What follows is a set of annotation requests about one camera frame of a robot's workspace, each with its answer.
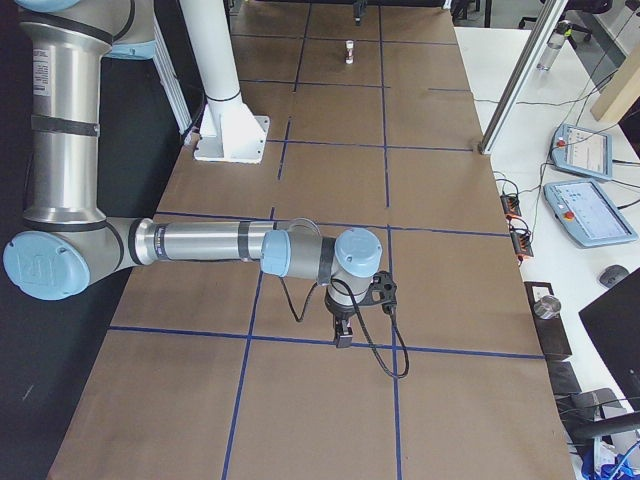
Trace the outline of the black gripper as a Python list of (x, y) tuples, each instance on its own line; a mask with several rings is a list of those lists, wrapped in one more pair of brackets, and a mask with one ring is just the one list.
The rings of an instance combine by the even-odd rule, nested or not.
[(331, 296), (324, 298), (327, 310), (334, 317), (334, 345), (336, 348), (349, 348), (352, 344), (353, 330), (350, 318), (356, 312), (352, 304), (342, 305), (336, 302)]

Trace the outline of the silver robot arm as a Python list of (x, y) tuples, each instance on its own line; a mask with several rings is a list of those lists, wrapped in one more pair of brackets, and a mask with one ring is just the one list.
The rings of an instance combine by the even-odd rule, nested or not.
[(33, 197), (26, 228), (7, 243), (3, 262), (24, 293), (60, 300), (133, 266), (241, 260), (324, 287), (339, 348), (351, 344), (363, 307), (394, 314), (396, 287), (380, 267), (380, 241), (366, 229), (333, 238), (303, 218), (157, 223), (106, 216), (97, 205), (101, 61), (154, 54), (154, 5), (22, 1), (19, 22), (33, 44)]

